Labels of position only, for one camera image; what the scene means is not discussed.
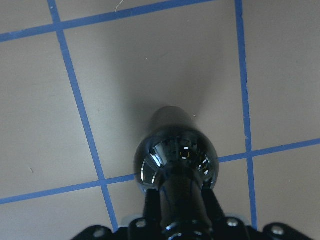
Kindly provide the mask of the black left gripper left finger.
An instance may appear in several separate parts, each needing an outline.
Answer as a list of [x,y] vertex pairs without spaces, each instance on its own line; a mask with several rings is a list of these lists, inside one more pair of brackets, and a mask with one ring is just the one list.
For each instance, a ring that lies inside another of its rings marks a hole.
[[143,217],[156,224],[160,223],[160,194],[156,189],[146,191]]

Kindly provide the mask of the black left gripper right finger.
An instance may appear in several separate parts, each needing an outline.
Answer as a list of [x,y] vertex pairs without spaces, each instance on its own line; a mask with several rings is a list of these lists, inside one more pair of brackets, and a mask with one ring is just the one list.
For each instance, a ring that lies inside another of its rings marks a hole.
[[208,218],[212,223],[218,223],[225,218],[224,211],[218,202],[218,199],[212,189],[202,189],[202,198]]

